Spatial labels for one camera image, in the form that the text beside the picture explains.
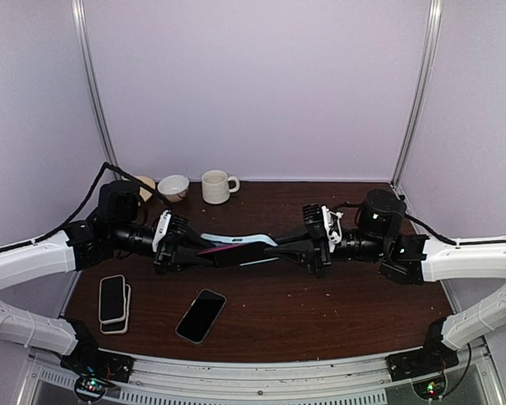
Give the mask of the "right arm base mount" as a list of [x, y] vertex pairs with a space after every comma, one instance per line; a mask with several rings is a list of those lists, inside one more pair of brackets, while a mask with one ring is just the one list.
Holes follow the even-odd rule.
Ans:
[[450, 392], [445, 371], [459, 364], [457, 352], [442, 343], [442, 327], [446, 317], [432, 322], [421, 348], [391, 354], [386, 358], [393, 382], [436, 374], [431, 379], [418, 381], [414, 391], [421, 399], [440, 400]]

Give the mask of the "light blue phone case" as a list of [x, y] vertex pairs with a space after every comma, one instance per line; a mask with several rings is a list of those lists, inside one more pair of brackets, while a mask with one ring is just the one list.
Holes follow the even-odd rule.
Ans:
[[205, 240], [211, 241], [215, 247], [238, 245], [238, 244], [250, 244], [255, 242], [263, 242], [269, 247], [277, 246], [277, 243], [269, 236], [265, 234], [255, 234], [246, 236], [226, 236], [226, 235], [213, 235], [203, 233], [201, 237]]

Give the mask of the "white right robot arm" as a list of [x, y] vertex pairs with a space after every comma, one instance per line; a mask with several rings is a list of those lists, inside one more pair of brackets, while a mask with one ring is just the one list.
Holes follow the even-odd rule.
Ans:
[[377, 262], [385, 278], [399, 284], [419, 285], [446, 279], [498, 278], [504, 285], [485, 299], [452, 316], [430, 324], [416, 353], [416, 366], [435, 371], [447, 358], [475, 338], [506, 324], [506, 235], [455, 239], [428, 229], [424, 235], [404, 235], [406, 203], [392, 192], [368, 191], [356, 205], [353, 229], [341, 227], [340, 209], [304, 207], [305, 232], [264, 252], [286, 258], [323, 275], [334, 261]]

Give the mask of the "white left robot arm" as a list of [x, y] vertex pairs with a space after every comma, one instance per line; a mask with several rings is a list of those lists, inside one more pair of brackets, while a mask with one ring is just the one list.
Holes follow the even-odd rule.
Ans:
[[[140, 186], [113, 181], [100, 188], [96, 209], [85, 220], [58, 231], [0, 247], [0, 291], [32, 279], [94, 267], [116, 251], [153, 258], [158, 270], [204, 261], [198, 252], [212, 247], [188, 227], [185, 218], [165, 210], [155, 226], [136, 223]], [[104, 368], [104, 355], [80, 321], [41, 316], [0, 300], [0, 340], [71, 356], [87, 375]]]

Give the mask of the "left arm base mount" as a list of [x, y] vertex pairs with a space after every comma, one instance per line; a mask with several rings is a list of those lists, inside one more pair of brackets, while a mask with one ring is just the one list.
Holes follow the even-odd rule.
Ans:
[[134, 364], [133, 357], [101, 350], [90, 330], [77, 320], [67, 321], [73, 327], [77, 343], [69, 355], [59, 355], [60, 366], [72, 371], [78, 378], [74, 382], [75, 396], [85, 403], [94, 403], [116, 383], [127, 383]]

